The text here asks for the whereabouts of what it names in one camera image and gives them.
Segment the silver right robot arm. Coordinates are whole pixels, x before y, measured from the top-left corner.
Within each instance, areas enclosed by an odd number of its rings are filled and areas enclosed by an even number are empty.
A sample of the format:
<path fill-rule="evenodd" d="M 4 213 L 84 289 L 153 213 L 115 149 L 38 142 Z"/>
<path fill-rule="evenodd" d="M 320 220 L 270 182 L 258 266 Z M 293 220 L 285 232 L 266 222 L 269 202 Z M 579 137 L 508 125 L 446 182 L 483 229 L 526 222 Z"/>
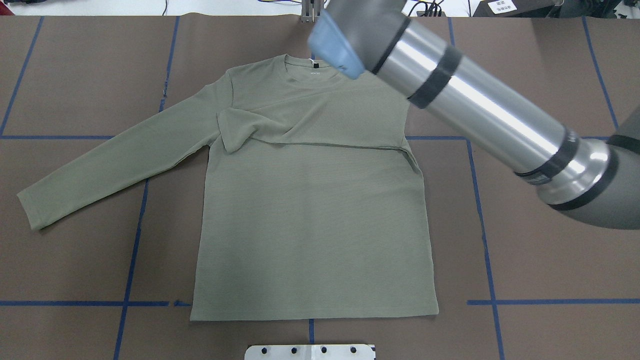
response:
<path fill-rule="evenodd" d="M 400 0 L 332 0 L 308 46 L 348 78 L 371 73 L 448 123 L 560 214 L 640 227 L 638 109 L 606 141 L 583 139 L 402 10 Z"/>

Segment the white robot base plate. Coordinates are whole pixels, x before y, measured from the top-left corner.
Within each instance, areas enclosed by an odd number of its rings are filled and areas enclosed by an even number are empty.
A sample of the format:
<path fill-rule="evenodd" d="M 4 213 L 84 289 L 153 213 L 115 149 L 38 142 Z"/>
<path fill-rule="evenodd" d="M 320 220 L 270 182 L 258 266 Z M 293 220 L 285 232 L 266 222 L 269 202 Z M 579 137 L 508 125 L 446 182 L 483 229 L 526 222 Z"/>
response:
<path fill-rule="evenodd" d="M 377 351 L 369 344 L 252 345 L 245 360 L 375 360 Z"/>

